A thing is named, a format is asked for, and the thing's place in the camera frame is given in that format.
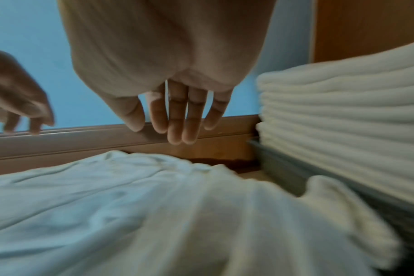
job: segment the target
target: stack of towels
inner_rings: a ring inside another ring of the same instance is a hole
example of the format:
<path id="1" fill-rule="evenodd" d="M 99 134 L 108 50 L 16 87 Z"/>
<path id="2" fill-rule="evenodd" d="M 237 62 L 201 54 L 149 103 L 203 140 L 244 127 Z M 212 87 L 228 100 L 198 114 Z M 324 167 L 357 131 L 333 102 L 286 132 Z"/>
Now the stack of towels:
<path id="1" fill-rule="evenodd" d="M 414 204 L 414 43 L 257 83 L 262 145 Z"/>

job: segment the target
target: wooden trim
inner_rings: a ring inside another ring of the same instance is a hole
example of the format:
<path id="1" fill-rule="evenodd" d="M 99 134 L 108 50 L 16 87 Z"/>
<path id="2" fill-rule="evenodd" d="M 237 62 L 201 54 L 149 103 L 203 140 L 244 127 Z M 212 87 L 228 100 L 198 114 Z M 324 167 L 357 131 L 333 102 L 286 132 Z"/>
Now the wooden trim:
<path id="1" fill-rule="evenodd" d="M 224 117 L 214 130 L 202 129 L 199 139 L 254 133 L 259 121 L 258 115 Z M 138 133 L 125 125 L 101 125 L 45 130 L 39 136 L 0 134 L 0 159 L 166 142 L 167 136 L 156 133 L 150 123 Z"/>
<path id="2" fill-rule="evenodd" d="M 318 0 L 316 6 L 314 62 L 414 42 L 414 0 Z"/>
<path id="3" fill-rule="evenodd" d="M 202 130 L 194 145 L 172 146 L 148 124 L 140 133 L 124 125 L 46 130 L 40 136 L 0 134 L 0 175 L 57 166 L 111 150 L 159 153 L 209 165 L 225 164 L 238 172 L 258 169 L 247 143 L 256 135 L 257 115 L 223 118 L 213 131 Z"/>

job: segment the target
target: fingernail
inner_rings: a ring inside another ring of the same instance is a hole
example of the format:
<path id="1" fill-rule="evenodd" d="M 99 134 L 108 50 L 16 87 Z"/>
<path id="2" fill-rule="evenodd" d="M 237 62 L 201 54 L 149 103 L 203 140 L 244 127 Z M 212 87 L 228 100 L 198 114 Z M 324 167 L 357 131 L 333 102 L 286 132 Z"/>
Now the fingernail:
<path id="1" fill-rule="evenodd" d="M 40 116 L 40 115 L 42 115 L 42 112 L 40 111 L 40 109 L 37 106 L 35 106 L 34 104 L 25 104 L 23 111 L 24 111 L 24 113 L 26 113 L 29 116 Z"/>

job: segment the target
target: white cloth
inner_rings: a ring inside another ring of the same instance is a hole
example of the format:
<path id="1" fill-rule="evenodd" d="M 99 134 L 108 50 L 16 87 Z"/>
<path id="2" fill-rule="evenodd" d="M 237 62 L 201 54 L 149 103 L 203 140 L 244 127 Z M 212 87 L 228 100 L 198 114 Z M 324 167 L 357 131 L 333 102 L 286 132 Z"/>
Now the white cloth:
<path id="1" fill-rule="evenodd" d="M 261 143 L 414 204 L 414 43 L 258 78 Z"/>
<path id="2" fill-rule="evenodd" d="M 338 181 L 297 199 L 224 166 L 108 152 L 0 176 L 0 276 L 370 276 L 401 245 Z"/>

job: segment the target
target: blue wall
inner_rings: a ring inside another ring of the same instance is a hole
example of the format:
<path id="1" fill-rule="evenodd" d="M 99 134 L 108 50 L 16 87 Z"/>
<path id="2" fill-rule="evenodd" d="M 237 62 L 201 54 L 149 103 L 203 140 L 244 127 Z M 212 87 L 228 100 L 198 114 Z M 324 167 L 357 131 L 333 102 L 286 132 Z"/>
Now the blue wall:
<path id="1" fill-rule="evenodd" d="M 260 61 L 235 89 L 225 116 L 259 113 L 257 74 L 307 62 L 310 11 L 311 0 L 278 0 Z M 48 93 L 57 128 L 121 123 L 72 70 L 55 0 L 0 0 L 0 50 L 14 55 Z"/>

